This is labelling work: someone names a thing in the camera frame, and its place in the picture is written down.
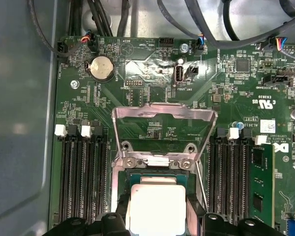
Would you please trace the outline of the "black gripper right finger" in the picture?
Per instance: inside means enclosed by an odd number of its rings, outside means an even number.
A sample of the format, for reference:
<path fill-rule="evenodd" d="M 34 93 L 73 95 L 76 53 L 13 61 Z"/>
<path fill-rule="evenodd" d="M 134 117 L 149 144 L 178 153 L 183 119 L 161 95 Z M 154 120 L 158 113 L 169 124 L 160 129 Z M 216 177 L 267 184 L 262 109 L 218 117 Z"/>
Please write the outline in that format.
<path fill-rule="evenodd" d="M 186 196 L 186 223 L 192 236 L 282 236 L 265 223 L 245 218 L 233 225 L 216 213 L 206 213 L 196 194 Z"/>

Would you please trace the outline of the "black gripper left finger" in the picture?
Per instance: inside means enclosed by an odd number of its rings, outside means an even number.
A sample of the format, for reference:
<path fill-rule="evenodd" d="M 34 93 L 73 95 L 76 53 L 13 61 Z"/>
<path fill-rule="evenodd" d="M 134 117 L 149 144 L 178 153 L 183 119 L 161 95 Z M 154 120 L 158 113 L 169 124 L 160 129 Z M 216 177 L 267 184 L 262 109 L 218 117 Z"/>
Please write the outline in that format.
<path fill-rule="evenodd" d="M 46 236 L 129 236 L 125 217 L 130 195 L 123 194 L 118 201 L 116 212 L 104 214 L 100 220 L 89 224 L 78 217 L 69 218 L 58 224 L 44 235 Z"/>

